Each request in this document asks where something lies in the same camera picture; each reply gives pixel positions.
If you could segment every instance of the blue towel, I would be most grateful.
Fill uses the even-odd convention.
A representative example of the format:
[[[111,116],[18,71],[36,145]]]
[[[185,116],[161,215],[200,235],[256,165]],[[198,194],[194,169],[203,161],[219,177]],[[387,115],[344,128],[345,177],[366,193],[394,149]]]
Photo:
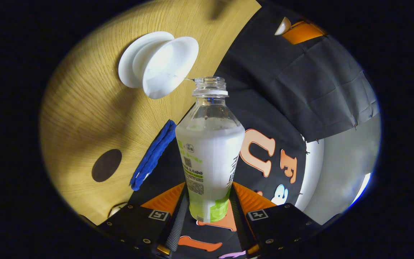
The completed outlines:
[[[145,156],[143,156],[142,161],[137,166],[137,169],[130,180],[132,190],[138,191],[146,177],[153,172],[159,157],[161,157],[168,144],[174,140],[176,127],[177,125],[174,121],[169,120],[153,143],[151,143],[148,151],[146,151]]]

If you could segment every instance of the white cartoon figure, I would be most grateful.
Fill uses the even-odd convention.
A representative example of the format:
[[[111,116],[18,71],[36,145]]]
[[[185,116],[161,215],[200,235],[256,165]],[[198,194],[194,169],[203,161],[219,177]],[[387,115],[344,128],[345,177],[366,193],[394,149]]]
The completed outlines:
[[[287,201],[287,196],[289,195],[289,189],[286,189],[283,184],[279,185],[276,188],[274,193],[274,198],[271,199],[271,202],[276,205],[282,205]]]

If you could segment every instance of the dark circular hole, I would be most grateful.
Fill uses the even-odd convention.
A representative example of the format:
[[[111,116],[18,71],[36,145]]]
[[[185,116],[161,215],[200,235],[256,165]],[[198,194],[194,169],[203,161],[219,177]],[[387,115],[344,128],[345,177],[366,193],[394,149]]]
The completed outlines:
[[[118,169],[122,153],[119,149],[111,149],[102,154],[92,167],[92,179],[103,182],[110,178]]]

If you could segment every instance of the clear plastic bottle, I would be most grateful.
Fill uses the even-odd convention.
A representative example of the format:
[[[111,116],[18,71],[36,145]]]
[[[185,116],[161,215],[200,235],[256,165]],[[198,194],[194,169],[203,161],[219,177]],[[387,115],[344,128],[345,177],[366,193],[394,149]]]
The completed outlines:
[[[194,80],[196,104],[175,130],[189,193],[189,211],[202,222],[225,217],[245,129],[225,105],[225,79]]]

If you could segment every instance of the wooden table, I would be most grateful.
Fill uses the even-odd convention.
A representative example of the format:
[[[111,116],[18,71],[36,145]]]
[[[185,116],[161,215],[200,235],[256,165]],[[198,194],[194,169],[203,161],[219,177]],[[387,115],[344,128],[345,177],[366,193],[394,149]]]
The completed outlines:
[[[113,18],[69,52],[46,89],[40,138],[48,175],[76,213],[100,224],[113,205],[126,202],[133,192],[130,179],[151,142],[168,119],[179,123],[194,103],[192,82],[158,100],[125,87],[117,64],[129,44],[153,31],[191,36],[199,55],[188,77],[212,76],[259,8],[255,0],[152,1]],[[111,149],[119,149],[122,160],[110,178],[97,182],[92,167]]]

